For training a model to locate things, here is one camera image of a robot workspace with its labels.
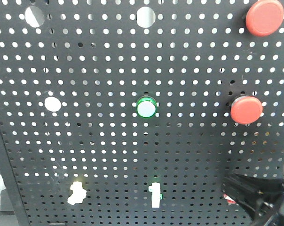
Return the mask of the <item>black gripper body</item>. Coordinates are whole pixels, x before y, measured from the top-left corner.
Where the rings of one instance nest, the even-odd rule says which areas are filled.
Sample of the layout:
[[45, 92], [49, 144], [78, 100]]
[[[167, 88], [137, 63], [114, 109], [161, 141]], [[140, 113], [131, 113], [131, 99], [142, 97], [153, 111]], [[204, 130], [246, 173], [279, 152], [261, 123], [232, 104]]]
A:
[[284, 226], [284, 180], [229, 174], [221, 191], [242, 207], [252, 226]]

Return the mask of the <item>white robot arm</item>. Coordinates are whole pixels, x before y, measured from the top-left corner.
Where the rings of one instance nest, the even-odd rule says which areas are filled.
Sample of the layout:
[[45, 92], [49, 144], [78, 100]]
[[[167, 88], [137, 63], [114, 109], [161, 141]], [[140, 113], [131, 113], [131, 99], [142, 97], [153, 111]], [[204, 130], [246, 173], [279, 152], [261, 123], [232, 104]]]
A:
[[252, 226], [284, 226], [284, 178], [230, 174], [223, 179], [221, 191], [228, 204], [237, 204], [248, 213]]

